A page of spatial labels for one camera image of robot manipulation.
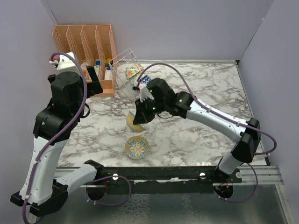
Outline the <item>orange flower leaf bowl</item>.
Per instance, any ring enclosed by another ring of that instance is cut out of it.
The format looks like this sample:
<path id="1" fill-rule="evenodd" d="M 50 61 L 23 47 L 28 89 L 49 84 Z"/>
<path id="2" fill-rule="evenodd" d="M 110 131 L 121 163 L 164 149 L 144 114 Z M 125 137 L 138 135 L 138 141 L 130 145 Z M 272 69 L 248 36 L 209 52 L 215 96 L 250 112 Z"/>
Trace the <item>orange flower leaf bowl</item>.
<path id="1" fill-rule="evenodd" d="M 133 78 L 135 75 L 140 74 L 143 71 L 143 66 L 139 63 L 131 63 L 125 69 L 125 76 L 127 79 Z"/>

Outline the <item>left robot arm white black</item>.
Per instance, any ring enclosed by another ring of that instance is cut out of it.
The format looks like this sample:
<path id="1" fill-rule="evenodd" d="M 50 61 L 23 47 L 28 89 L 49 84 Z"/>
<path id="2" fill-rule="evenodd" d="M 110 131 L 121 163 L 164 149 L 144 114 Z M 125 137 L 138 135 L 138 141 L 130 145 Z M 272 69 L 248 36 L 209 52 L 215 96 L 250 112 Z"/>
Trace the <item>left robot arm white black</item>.
<path id="1" fill-rule="evenodd" d="M 83 80 L 78 71 L 48 76 L 52 97 L 36 116 L 33 130 L 34 150 L 28 176 L 22 189 L 12 194 L 15 205 L 29 206 L 29 212 L 43 217 L 59 211 L 68 196 L 81 185 L 103 180 L 103 166 L 88 160 L 75 171 L 55 178 L 60 154 L 80 119 L 89 114 L 79 110 L 84 96 Z"/>

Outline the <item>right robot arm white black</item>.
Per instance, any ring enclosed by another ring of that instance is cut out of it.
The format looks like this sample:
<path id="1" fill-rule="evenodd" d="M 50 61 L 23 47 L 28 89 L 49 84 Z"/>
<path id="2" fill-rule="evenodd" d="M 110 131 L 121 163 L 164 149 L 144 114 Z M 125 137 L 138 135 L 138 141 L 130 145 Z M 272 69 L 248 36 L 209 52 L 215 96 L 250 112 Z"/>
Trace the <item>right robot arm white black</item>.
<path id="1" fill-rule="evenodd" d="M 168 112 L 172 116 L 202 123 L 235 142 L 233 149 L 217 165 L 214 172 L 217 181 L 226 182 L 240 165 L 252 162 L 261 140 L 260 133 L 256 131 L 260 127 L 257 119 L 246 121 L 210 109 L 203 102 L 196 102 L 188 92 L 175 93 L 160 78 L 148 84 L 136 83 L 133 90 L 139 92 L 139 98 L 135 101 L 134 125 L 149 123 L 156 115 Z"/>

